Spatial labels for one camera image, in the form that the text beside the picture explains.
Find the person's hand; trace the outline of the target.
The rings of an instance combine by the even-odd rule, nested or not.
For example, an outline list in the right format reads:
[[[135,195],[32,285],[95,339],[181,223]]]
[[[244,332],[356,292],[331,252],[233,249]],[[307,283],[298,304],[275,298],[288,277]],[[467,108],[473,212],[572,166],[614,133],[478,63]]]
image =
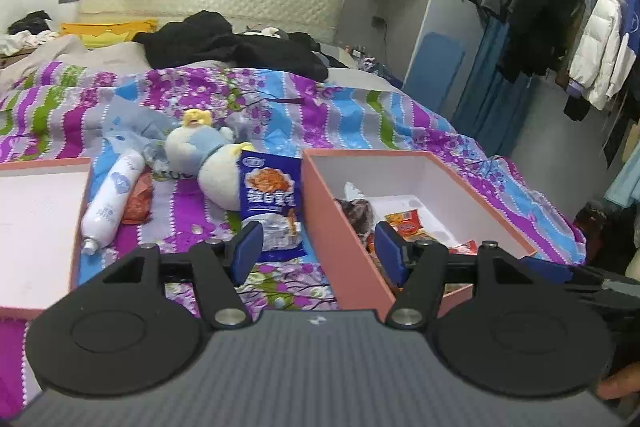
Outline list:
[[[632,363],[601,381],[597,396],[602,400],[617,400],[640,390],[640,363]]]

